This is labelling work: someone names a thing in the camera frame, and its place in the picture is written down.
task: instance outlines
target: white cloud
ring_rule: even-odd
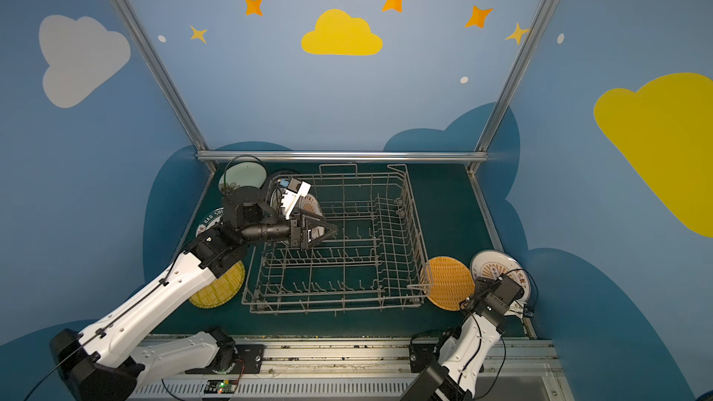
[[[49,68],[42,79],[52,104],[79,104],[117,73],[131,55],[129,42],[91,17],[51,15],[40,24],[40,49]]]

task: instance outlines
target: black cable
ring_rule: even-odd
[[[82,348],[84,348],[85,345],[87,345],[88,343],[90,343],[92,339],[96,338],[96,337],[99,336],[100,334],[101,334],[101,330],[97,331],[96,334],[94,334],[94,336],[92,336],[91,338],[89,338],[85,343],[83,343],[83,344],[82,344],[79,348],[77,348],[74,352],[68,354],[66,358],[64,358],[62,361],[59,362],[59,364],[55,365],[52,370],[50,370],[46,375],[44,375],[44,378],[42,378],[41,380],[39,380],[39,381],[37,382],[37,384],[35,384],[35,386],[34,386],[34,387],[29,391],[29,393],[22,399],[22,401],[27,401],[27,399],[29,399],[30,396],[34,393],[34,391],[37,390],[37,388],[40,386],[40,384],[42,384],[45,379],[49,378],[49,375],[51,375],[55,370],[57,370],[60,365],[64,364],[64,362],[67,361],[67,359],[69,359],[69,358],[71,358],[72,356],[74,356],[74,353],[76,353],[76,352],[78,352],[79,350],[81,350]]]
[[[69,359],[69,358],[71,358],[72,356],[74,356],[74,354],[75,354],[76,352],[79,352],[79,350],[83,350],[83,349],[84,349],[84,346],[87,345],[88,343],[90,343],[92,340],[94,340],[97,336],[104,334],[104,332],[107,331],[107,329],[109,329],[110,327],[112,327],[112,326],[116,323],[117,320],[119,320],[121,317],[123,317],[124,315],[126,315],[129,311],[131,311],[131,310],[132,310],[134,307],[136,307],[139,303],[142,303],[148,296],[151,295],[151,293],[153,293],[154,291],[156,291],[157,289],[159,289],[161,286],[168,285],[168,282],[167,282],[166,280],[168,279],[168,276],[170,276],[171,271],[173,270],[173,266],[175,265],[176,261],[178,261],[178,258],[180,257],[180,255],[181,255],[182,253],[183,253],[183,252],[178,253],[178,254],[175,256],[175,258],[173,259],[173,263],[171,263],[171,267],[168,269],[168,274],[165,276],[165,278],[161,279],[161,281],[159,282],[158,285],[156,285],[155,287],[153,287],[153,289],[152,289],[151,291],[149,291],[144,297],[142,297],[141,299],[139,299],[139,300],[138,300],[136,303],[134,303],[131,307],[126,308],[126,310],[124,310],[123,313],[121,313],[119,316],[117,316],[117,317],[116,317],[114,320],[112,320],[108,325],[106,325],[105,327],[99,328],[99,329],[96,331],[96,333],[94,334],[94,336],[92,336],[91,338],[87,339],[87,341],[86,341],[85,343],[83,343],[82,345],[80,345],[78,348],[76,348],[75,351],[73,351],[73,352],[71,352],[70,354],[68,354],[62,361],[60,361],[57,365],[55,365],[54,368],[52,368],[52,370],[50,370],[46,375],[44,375],[44,377],[43,377],[41,380],[39,380],[39,381],[37,382],[37,384],[34,385],[34,387],[32,387],[32,388],[30,389],[30,391],[27,393],[27,395],[25,395],[25,397],[22,399],[22,401],[27,401],[27,400],[30,398],[30,396],[32,396],[32,394],[34,393],[34,391],[37,390],[37,388],[40,386],[40,384],[42,384],[45,379],[49,378],[49,375],[51,375],[51,374],[52,374],[55,370],[57,370],[62,364],[64,364],[65,361],[67,361],[67,359]]]
[[[463,366],[463,370],[460,371],[460,374],[458,375],[458,385],[460,385],[460,379],[463,377],[463,372],[466,371],[468,366],[471,364],[471,361],[476,358],[476,356],[478,355],[478,352],[481,351],[481,346],[483,345],[483,331],[481,330],[481,325],[478,323],[478,319],[476,319],[476,317],[473,315],[472,312],[471,312],[471,316],[473,317],[473,320],[476,321],[476,325],[478,326],[478,339],[479,339],[478,349],[476,350],[475,353],[473,353],[473,356],[471,356],[471,359],[469,359],[468,362],[466,362],[466,364]]]
[[[500,376],[500,371],[503,370],[503,364],[505,364],[505,359],[508,357],[508,348],[505,346],[505,341],[502,336],[500,336],[500,340],[503,341],[503,362],[500,363],[500,368],[498,369],[498,372],[495,374],[495,379],[493,379],[493,384],[491,384],[488,391],[477,398],[473,398],[473,401],[479,400],[479,399],[482,399],[482,398],[488,396],[488,393],[490,393],[490,391],[493,389],[493,387],[495,387],[495,383],[498,381],[498,376]]]
[[[179,397],[177,397],[176,395],[174,395],[173,393],[170,392],[170,390],[166,387],[166,383],[163,381],[163,378],[161,378],[161,384],[163,384],[163,388],[166,389],[166,393],[167,393],[168,395],[171,395],[172,397],[174,397],[174,398],[175,398],[176,400],[178,400],[178,401],[185,401],[183,398],[179,398]]]

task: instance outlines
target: vent grille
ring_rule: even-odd
[[[374,378],[371,380],[363,380],[361,378],[299,378],[267,381],[243,378],[236,394],[232,398],[397,397],[404,393],[410,381],[409,378]],[[165,383],[174,395],[193,400],[201,398],[206,380],[200,379],[195,382],[186,382],[179,379],[166,379]],[[173,398],[166,393],[161,381],[158,381],[135,390],[129,399],[168,400]]]
[[[237,388],[238,395],[398,395],[407,382],[265,382],[245,381]]]
[[[200,395],[203,393],[205,388],[205,383],[200,380],[197,382],[180,382],[176,383],[171,381],[165,381],[166,387],[174,395]],[[153,384],[145,385],[144,387],[134,390],[131,397],[135,395],[168,395],[166,389],[163,388],[161,381],[154,382]]]

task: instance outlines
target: yellow woven placemat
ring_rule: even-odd
[[[429,265],[433,278],[429,300],[444,310],[458,311],[459,303],[476,289],[471,270],[452,257],[434,257]]]
[[[245,265],[238,262],[209,286],[199,290],[189,299],[199,308],[215,308],[232,299],[245,282]]]

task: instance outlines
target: yellow star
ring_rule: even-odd
[[[481,10],[478,7],[473,7],[473,15],[471,16],[471,19],[466,23],[466,28],[472,27],[473,25],[477,25],[478,27],[482,28],[483,25],[486,24],[486,17],[490,12],[493,10],[491,8],[490,10]]]
[[[528,31],[530,31],[529,28],[526,28],[525,30],[523,30],[520,28],[520,22],[517,22],[517,23],[515,23],[515,32],[513,32],[512,35],[507,36],[505,38],[505,40],[514,39],[518,43],[518,45],[520,45],[522,35],[524,35]]]
[[[247,16],[248,14],[257,14],[258,16],[262,16],[263,12],[260,11],[260,4],[262,3],[263,0],[245,0],[245,3],[247,4],[247,10],[245,11],[245,15]]]
[[[401,1],[402,0],[387,0],[387,2],[384,4],[384,9],[381,11],[396,10],[400,13],[401,12]]]
[[[205,39],[203,39],[203,35],[208,30],[198,31],[195,28],[193,28],[193,25],[191,25],[191,30],[193,30],[193,36],[191,36],[191,39],[200,39],[205,44]]]

